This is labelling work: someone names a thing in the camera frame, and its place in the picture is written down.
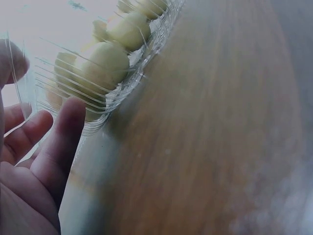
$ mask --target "wooden surface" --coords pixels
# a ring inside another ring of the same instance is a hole
[[[186,0],[78,153],[64,235],[312,235],[313,1]]]

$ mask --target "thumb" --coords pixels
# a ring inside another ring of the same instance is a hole
[[[8,39],[0,39],[0,89],[23,77],[28,68],[29,60],[23,52]]]

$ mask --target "clear plastic container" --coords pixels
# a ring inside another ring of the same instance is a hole
[[[95,133],[164,46],[181,3],[23,1],[8,24],[8,38],[30,61],[27,74],[16,81],[20,102],[30,106],[25,118],[39,110],[56,116],[76,96],[86,104],[83,134]]]

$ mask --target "skin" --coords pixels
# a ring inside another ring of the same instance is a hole
[[[17,78],[28,69],[28,61],[12,45]],[[0,89],[12,83],[12,68],[0,40]],[[69,98],[59,112],[50,136],[34,155],[17,162],[52,127],[52,116],[38,112],[22,127],[4,134],[24,119],[20,105],[3,108],[0,96],[0,234],[60,234],[58,211],[85,119],[83,102]]]

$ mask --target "wooden table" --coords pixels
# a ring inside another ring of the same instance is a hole
[[[186,0],[69,178],[64,235],[312,235],[313,1]]]

